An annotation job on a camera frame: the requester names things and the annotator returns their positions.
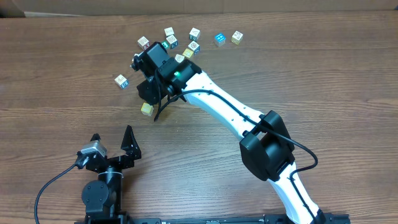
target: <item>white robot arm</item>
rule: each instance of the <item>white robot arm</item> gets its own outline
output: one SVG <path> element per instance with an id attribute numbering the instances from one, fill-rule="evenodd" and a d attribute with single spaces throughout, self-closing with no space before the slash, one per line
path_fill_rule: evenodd
<path id="1" fill-rule="evenodd" d="M 195 74 L 189 81 L 187 81 L 187 87 L 182 90 L 182 92 L 186 92 L 189 90 L 211 90 L 230 103 L 232 103 L 237 109 L 242 111 L 244 114 L 249 116 L 255 122 L 260 122 L 260 115 L 262 113 L 260 111 L 254 110 L 237 99 L 233 98 L 227 92 L 223 91 L 220 87 L 218 87 L 205 72 L 201 72 L 201 74 Z M 243 132 L 250 131 L 254 128 L 254 125 L 250 122 L 247 122 L 242 118 L 235 110 L 233 110 L 230 106 L 228 106 L 224 101 L 217 98 L 214 95 L 207 95 L 206 93 L 189 93 L 185 95 L 185 99 L 192 105 L 198 106 L 205 110 L 207 113 L 214 116 L 217 120 L 221 122 L 224 126 L 226 126 L 240 141 L 243 139 Z M 297 224 L 309 224 L 313 221 L 311 214 L 309 214 L 308 210 L 303 206 L 302 201 L 297 195 L 295 189 L 292 186 L 292 183 L 289 180 L 289 175 L 296 169 L 296 164 L 289 164 L 280 174 L 280 179 L 278 181 L 272 181 L 268 179 L 271 186 L 275 189 L 278 196 L 282 200 L 285 208 L 287 216 Z M 301 196 L 310 207 L 311 212 L 314 215 L 317 215 L 319 210 L 318 205 L 313 203 L 308 196 L 308 193 L 305 191 L 303 184 L 301 183 L 297 174 L 294 174 L 293 178 L 295 179 L 295 184 L 300 191 Z"/>
<path id="2" fill-rule="evenodd" d="M 163 46 L 157 42 L 140 55 L 136 55 L 131 67 L 135 71 L 143 71 L 147 80 L 137 86 L 137 89 L 140 97 L 150 104 L 158 103 L 165 95 L 176 95 L 174 98 L 181 97 L 188 103 L 202 108 L 226 126 L 239 141 L 244 165 L 256 177 L 271 183 L 283 202 L 289 219 L 297 224 L 325 223 L 323 212 L 311 201 L 297 173 L 293 175 L 293 181 L 290 179 L 291 173 L 296 170 L 292 155 L 293 144 L 270 134 L 274 132 L 290 139 L 278 114 L 270 111 L 264 115 L 242 104 L 218 87 L 191 61 L 184 60 L 178 63 L 174 58 L 170 58 Z M 257 138 L 260 133 L 258 126 L 270 130 L 262 139 Z"/>

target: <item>white cube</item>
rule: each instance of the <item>white cube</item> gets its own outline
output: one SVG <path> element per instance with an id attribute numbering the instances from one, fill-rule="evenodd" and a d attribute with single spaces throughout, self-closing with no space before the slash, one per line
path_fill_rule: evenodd
<path id="1" fill-rule="evenodd" d="M 169 28 L 164 29 L 164 32 L 166 34 L 166 37 L 168 37 L 170 35 L 174 35 L 173 27 L 169 27 Z"/>
<path id="2" fill-rule="evenodd" d="M 129 81 L 123 76 L 119 75 L 117 78 L 114 79 L 114 81 L 120 86 L 120 88 L 124 89 L 129 85 Z"/>
<path id="3" fill-rule="evenodd" d="M 200 50 L 200 46 L 198 43 L 196 43 L 195 41 L 192 41 L 191 44 L 188 45 L 188 48 L 191 49 L 193 51 L 193 54 L 196 55 L 197 53 L 199 53 Z"/>
<path id="4" fill-rule="evenodd" d="M 189 39 L 198 41 L 199 36 L 200 36 L 200 30 L 192 28 L 191 32 L 189 33 Z"/>
<path id="5" fill-rule="evenodd" d="M 238 45 L 242 39 L 243 39 L 243 34 L 239 31 L 236 31 L 234 35 L 232 35 L 231 41 L 232 43 Z"/>
<path id="6" fill-rule="evenodd" d="M 176 55 L 175 55 L 175 60 L 176 60 L 178 63 L 181 63 L 184 59 L 185 59 L 185 57 L 182 56 L 182 55 L 179 55 L 179 54 L 176 54 Z"/>
<path id="7" fill-rule="evenodd" d="M 174 35 L 170 35 L 166 38 L 167 42 L 170 44 L 170 49 L 178 46 L 178 40 L 174 37 Z"/>
<path id="8" fill-rule="evenodd" d="M 143 50 L 146 50 L 149 47 L 149 40 L 147 38 L 145 38 L 145 37 L 141 37 L 138 40 L 138 46 L 140 48 L 142 48 Z"/>

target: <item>yellow cube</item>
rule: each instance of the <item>yellow cube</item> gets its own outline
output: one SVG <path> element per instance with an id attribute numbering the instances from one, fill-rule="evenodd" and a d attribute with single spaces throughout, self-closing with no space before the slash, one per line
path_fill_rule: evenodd
<path id="1" fill-rule="evenodd" d="M 186 56 L 187 58 L 191 58 L 193 55 L 193 51 L 191 51 L 190 49 L 185 49 L 182 55 Z"/>
<path id="2" fill-rule="evenodd" d="M 234 35 L 232 35 L 231 41 L 232 43 L 239 45 L 242 39 L 243 39 L 243 34 L 239 31 L 236 31 Z"/>
<path id="3" fill-rule="evenodd" d="M 147 103 L 144 103 L 144 104 L 142 105 L 141 112 L 142 112 L 144 115 L 152 116 L 152 113 L 154 112 L 154 107 L 151 106 L 151 105 L 149 105 L 149 104 L 147 104 Z"/>

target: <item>wooden cube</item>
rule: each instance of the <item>wooden cube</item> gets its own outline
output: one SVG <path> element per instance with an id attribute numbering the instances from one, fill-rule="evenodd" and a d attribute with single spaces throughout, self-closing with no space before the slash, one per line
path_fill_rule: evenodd
<path id="1" fill-rule="evenodd" d="M 169 27 L 169 28 L 164 29 L 164 32 L 166 34 L 166 37 L 168 37 L 170 35 L 174 35 L 173 27 Z"/>
<path id="2" fill-rule="evenodd" d="M 225 40 L 226 40 L 226 38 L 225 38 L 224 34 L 219 33 L 219 34 L 217 34 L 217 35 L 215 36 L 214 43 L 215 43 L 217 46 L 221 47 L 222 45 L 225 44 Z"/>
<path id="3" fill-rule="evenodd" d="M 163 45 L 163 47 L 164 47 L 165 49 L 167 49 L 167 48 L 169 47 L 169 44 L 167 43 L 166 40 L 162 42 L 162 45 Z"/>
<path id="4" fill-rule="evenodd" d="M 188 47 L 193 51 L 193 54 L 196 55 L 197 53 L 199 53 L 200 50 L 200 46 L 198 43 L 196 43 L 195 41 L 192 41 L 191 44 L 188 45 Z"/>
<path id="5" fill-rule="evenodd" d="M 191 32 L 189 33 L 189 39 L 193 41 L 198 41 L 199 36 L 200 36 L 200 30 L 192 28 Z"/>
<path id="6" fill-rule="evenodd" d="M 123 75 L 119 75 L 114 81 L 120 86 L 120 88 L 124 89 L 129 85 L 129 80 L 127 80 Z"/>
<path id="7" fill-rule="evenodd" d="M 145 37 L 141 37 L 138 40 L 138 46 L 140 48 L 142 48 L 143 50 L 146 50 L 149 47 L 149 40 L 147 38 L 145 38 Z"/>
<path id="8" fill-rule="evenodd" d="M 141 107 L 141 112 L 142 112 L 144 115 L 152 116 L 152 113 L 154 112 L 154 107 L 153 107 L 152 105 L 149 105 L 149 104 L 147 104 L 147 103 L 144 103 L 144 104 L 142 105 L 142 107 Z"/>
<path id="9" fill-rule="evenodd" d="M 174 35 L 170 35 L 166 38 L 167 42 L 170 44 L 170 49 L 175 48 L 178 46 L 178 40 L 174 37 Z"/>
<path id="10" fill-rule="evenodd" d="M 187 58 L 191 58 L 193 55 L 193 51 L 191 51 L 190 49 L 185 49 L 182 55 L 186 56 Z"/>
<path id="11" fill-rule="evenodd" d="M 243 39 L 243 34 L 240 33 L 239 31 L 236 31 L 234 35 L 232 35 L 231 41 L 232 43 L 239 45 L 242 39 Z"/>
<path id="12" fill-rule="evenodd" d="M 182 55 L 179 55 L 179 54 L 176 54 L 176 55 L 175 55 L 175 60 L 176 60 L 178 63 L 181 63 L 184 59 L 185 59 L 185 57 L 182 56 Z"/>

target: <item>wooden table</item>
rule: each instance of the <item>wooden table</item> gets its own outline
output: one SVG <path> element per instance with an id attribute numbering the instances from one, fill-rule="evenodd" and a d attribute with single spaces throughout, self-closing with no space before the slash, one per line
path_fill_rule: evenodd
<path id="1" fill-rule="evenodd" d="M 0 20 L 0 223 L 34 223 L 39 189 L 99 133 L 109 155 L 130 124 L 142 149 L 124 172 L 123 209 L 134 217 L 200 218 L 284 213 L 268 183 L 241 162 L 239 144 L 199 108 L 171 104 L 156 123 L 140 112 L 129 65 L 137 39 L 182 53 L 201 30 L 193 61 L 250 107 L 278 112 L 290 135 L 319 157 L 301 173 L 324 212 L 352 223 L 398 222 L 398 13 L 308 12 Z M 240 45 L 230 38 L 244 34 Z M 218 48 L 215 34 L 227 43 Z M 130 81 L 125 90 L 114 82 Z M 312 163 L 294 151 L 299 167 Z M 72 170 L 46 189 L 41 223 L 82 220 L 81 190 L 96 179 Z"/>

